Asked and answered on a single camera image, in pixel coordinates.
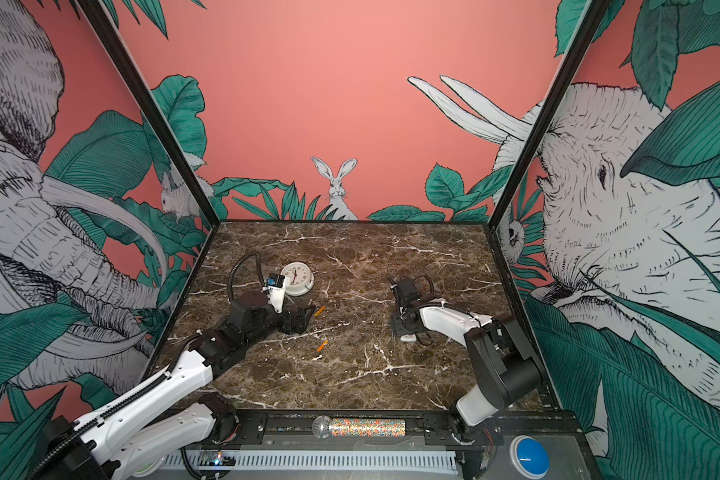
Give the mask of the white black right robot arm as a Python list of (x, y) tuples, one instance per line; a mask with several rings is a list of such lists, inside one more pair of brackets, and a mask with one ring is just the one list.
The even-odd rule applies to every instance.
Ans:
[(463, 346), (470, 358), (476, 385), (456, 402), (466, 428), (473, 428), (542, 386), (542, 362), (516, 318), (508, 313), (479, 314), (437, 295), (427, 275), (422, 292), (410, 278), (390, 279), (396, 313), (394, 335), (417, 340), (439, 333)]

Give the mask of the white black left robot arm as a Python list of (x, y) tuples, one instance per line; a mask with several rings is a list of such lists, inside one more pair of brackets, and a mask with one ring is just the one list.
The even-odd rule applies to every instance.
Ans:
[(316, 308), (285, 308), (264, 292), (234, 299), (213, 328), (191, 336), (178, 356), (124, 395), (76, 420), (54, 420), (33, 453), (31, 479), (127, 479), (189, 444), (236, 439), (236, 407), (217, 392), (183, 411), (163, 413), (242, 362), (250, 347), (272, 332), (303, 334)]

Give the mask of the white round alarm clock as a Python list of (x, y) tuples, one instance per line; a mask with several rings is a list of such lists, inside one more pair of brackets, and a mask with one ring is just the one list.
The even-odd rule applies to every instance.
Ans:
[(286, 278), (285, 293), (291, 297), (306, 295), (314, 286), (314, 274), (303, 262), (292, 262), (285, 265), (280, 274)]

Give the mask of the glitter tube with ball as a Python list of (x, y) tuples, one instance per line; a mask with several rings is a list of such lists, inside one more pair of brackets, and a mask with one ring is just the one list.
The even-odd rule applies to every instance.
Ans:
[(332, 418), (318, 416), (312, 422), (315, 437), (402, 438), (406, 436), (406, 422), (402, 419)]

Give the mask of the small green circuit board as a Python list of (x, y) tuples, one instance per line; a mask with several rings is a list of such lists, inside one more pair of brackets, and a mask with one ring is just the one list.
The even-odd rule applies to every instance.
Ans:
[(201, 470), (230, 470), (237, 464), (237, 453), (232, 450), (201, 450), (197, 466)]

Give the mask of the blue push button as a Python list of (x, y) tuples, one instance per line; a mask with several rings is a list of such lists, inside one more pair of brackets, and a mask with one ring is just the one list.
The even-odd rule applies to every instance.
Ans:
[(550, 468), (547, 451), (536, 439), (521, 435), (515, 437), (509, 446), (510, 462), (515, 470), (526, 479), (543, 479)]

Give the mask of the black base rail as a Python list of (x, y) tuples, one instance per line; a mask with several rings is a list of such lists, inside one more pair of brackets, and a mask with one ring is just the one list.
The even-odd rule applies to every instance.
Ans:
[(277, 410), (241, 409), (229, 445), (261, 445), (267, 436), (307, 435), (314, 439), (402, 440), (422, 437), (428, 446), (502, 446), (516, 436), (584, 436), (568, 411), (508, 411), (469, 426), (449, 410)]

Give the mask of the black right frame post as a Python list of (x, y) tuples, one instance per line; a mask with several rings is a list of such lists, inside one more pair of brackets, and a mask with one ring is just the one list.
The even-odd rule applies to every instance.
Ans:
[(543, 137), (563, 101), (566, 91), (576, 75), (609, 5), (610, 1), (606, 0), (595, 0), (587, 3), (571, 44), (567, 48), (560, 68), (549, 88), (547, 97), (541, 105), (528, 139), (524, 141), (523, 149), (513, 167), (493, 215), (490, 218), (488, 228), (491, 232), (498, 229), (500, 220), (509, 207), (513, 193), (521, 183), (523, 175), (530, 163), (536, 157)]

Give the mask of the black frame post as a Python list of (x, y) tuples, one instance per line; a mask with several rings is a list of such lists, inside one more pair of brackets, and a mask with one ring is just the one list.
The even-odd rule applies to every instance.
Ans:
[(108, 10), (101, 1), (77, 1), (77, 5), (145, 115), (147, 123), (158, 138), (158, 143), (165, 149), (201, 212), (209, 221), (211, 229), (216, 229), (220, 219), (190, 168), (180, 143), (157, 105), (152, 91), (146, 85), (143, 75), (116, 31)]
[(549, 88), (547, 97), (541, 105), (528, 139), (524, 141), (523, 149), (513, 167), (493, 215), (490, 218), (488, 228), (491, 232), (498, 229), (500, 220), (509, 207), (513, 193), (521, 183), (523, 175), (530, 163), (536, 157), (543, 137), (563, 101), (566, 91), (576, 75), (609, 5), (610, 1), (606, 0), (595, 0), (587, 3), (571, 44), (567, 48), (560, 68)]

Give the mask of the black left frame post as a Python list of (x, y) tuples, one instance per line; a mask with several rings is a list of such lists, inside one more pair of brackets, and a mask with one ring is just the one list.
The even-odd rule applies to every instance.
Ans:
[(216, 229), (220, 219), (190, 168), (180, 143), (157, 105), (152, 91), (146, 85), (143, 75), (116, 31), (108, 10), (101, 1), (77, 1), (77, 5), (145, 115), (147, 123), (158, 138), (158, 143), (165, 149), (201, 212), (209, 221), (211, 229)]

